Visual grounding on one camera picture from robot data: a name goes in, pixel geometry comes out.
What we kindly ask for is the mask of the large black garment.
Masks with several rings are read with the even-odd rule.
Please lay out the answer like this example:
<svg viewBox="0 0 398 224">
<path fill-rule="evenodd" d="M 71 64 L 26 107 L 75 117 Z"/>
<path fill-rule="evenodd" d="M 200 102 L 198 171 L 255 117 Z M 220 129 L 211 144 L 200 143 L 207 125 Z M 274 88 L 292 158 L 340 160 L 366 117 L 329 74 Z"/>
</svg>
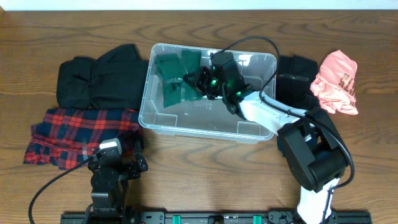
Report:
<svg viewBox="0 0 398 224">
<path fill-rule="evenodd" d="M 139 110 L 148 68 L 134 44 L 97 59 L 76 56 L 59 67 L 57 103 L 62 108 Z"/>
</svg>

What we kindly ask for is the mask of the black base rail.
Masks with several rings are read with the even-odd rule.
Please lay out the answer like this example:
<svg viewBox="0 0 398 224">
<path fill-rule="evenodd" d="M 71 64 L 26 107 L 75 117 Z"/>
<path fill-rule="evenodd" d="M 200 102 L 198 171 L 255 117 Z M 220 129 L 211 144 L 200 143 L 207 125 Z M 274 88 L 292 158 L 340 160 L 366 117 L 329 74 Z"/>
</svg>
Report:
<svg viewBox="0 0 398 224">
<path fill-rule="evenodd" d="M 142 212 L 127 219 L 109 219 L 86 216 L 82 213 L 63 214 L 61 223 L 144 223 L 144 224 L 289 224 L 303 223 L 294 212 L 271 211 L 268 213 L 164 213 Z"/>
</svg>

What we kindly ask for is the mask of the clear plastic storage container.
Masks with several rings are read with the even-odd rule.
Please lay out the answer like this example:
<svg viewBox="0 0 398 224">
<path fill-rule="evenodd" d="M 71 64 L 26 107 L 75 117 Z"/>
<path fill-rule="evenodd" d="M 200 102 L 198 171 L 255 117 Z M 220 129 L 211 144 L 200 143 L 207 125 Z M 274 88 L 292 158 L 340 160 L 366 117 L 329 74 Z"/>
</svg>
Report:
<svg viewBox="0 0 398 224">
<path fill-rule="evenodd" d="M 190 50 L 201 56 L 202 66 L 211 66 L 211 54 L 217 49 L 173 44 L 155 44 L 150 53 L 149 68 L 139 112 L 139 124 L 158 134 L 214 138 L 255 144 L 272 139 L 273 132 L 251 121 L 231 114 L 220 98 L 203 97 L 195 101 L 181 101 L 172 106 L 164 105 L 163 78 L 157 71 L 156 58 Z M 275 97 L 275 81 L 270 81 L 276 67 L 276 58 L 269 53 L 232 51 L 244 81 L 255 89 Z"/>
</svg>

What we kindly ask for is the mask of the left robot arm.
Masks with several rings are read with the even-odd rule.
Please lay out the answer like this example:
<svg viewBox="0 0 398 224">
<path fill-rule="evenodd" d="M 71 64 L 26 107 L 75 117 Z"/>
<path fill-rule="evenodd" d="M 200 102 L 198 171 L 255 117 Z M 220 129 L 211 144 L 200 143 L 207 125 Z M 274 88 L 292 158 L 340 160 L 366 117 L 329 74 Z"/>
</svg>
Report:
<svg viewBox="0 0 398 224">
<path fill-rule="evenodd" d="M 123 160 L 123 148 L 119 139 L 103 141 L 94 151 L 88 163 L 92 171 L 91 198 L 97 217 L 116 218 L 125 216 L 126 194 L 129 181 L 138 179 L 148 170 L 140 141 L 134 143 L 133 158 Z"/>
</svg>

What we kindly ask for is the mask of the red navy plaid shirt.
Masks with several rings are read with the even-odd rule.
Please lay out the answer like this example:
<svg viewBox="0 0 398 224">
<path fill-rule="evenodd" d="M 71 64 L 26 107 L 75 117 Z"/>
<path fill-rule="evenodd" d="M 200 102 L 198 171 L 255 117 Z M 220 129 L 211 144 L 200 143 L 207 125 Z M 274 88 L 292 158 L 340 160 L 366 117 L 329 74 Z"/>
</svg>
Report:
<svg viewBox="0 0 398 224">
<path fill-rule="evenodd" d="M 120 140 L 122 155 L 130 156 L 136 142 L 144 145 L 138 115 L 130 109 L 49 109 L 41 123 L 31 126 L 23 163 L 71 169 L 113 138 Z"/>
</svg>

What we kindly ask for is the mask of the pink salmon printed shirt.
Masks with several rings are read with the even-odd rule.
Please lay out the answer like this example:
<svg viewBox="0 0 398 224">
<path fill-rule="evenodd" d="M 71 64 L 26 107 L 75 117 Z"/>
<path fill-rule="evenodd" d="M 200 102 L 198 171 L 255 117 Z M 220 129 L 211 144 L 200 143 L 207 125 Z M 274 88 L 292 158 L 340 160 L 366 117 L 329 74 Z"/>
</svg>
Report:
<svg viewBox="0 0 398 224">
<path fill-rule="evenodd" d="M 310 85 L 321 108 L 331 114 L 358 114 L 354 87 L 357 69 L 357 63 L 340 50 L 326 56 Z"/>
</svg>

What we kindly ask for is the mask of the dark green garment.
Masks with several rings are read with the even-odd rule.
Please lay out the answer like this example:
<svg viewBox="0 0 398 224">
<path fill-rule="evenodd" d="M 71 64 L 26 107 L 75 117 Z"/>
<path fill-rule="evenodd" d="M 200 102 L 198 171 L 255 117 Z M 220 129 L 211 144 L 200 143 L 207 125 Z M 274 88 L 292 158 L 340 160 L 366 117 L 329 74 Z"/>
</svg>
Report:
<svg viewBox="0 0 398 224">
<path fill-rule="evenodd" d="M 200 60 L 201 52 L 197 50 L 182 50 L 181 55 L 172 53 L 156 56 L 155 71 L 162 79 L 164 108 L 203 98 L 183 80 L 185 75 L 199 70 Z"/>
</svg>

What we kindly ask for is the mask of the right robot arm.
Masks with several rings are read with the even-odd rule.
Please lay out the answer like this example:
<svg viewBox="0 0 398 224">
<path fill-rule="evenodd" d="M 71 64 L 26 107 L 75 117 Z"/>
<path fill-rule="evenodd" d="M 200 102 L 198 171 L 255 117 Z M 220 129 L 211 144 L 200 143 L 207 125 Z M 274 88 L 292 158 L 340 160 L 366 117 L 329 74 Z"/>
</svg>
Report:
<svg viewBox="0 0 398 224">
<path fill-rule="evenodd" d="M 349 150 L 325 111 L 287 106 L 255 90 L 235 68 L 202 67 L 184 82 L 209 100 L 221 99 L 231 114 L 276 134 L 300 184 L 297 213 L 303 223 L 326 223 L 334 191 L 354 178 Z"/>
</svg>

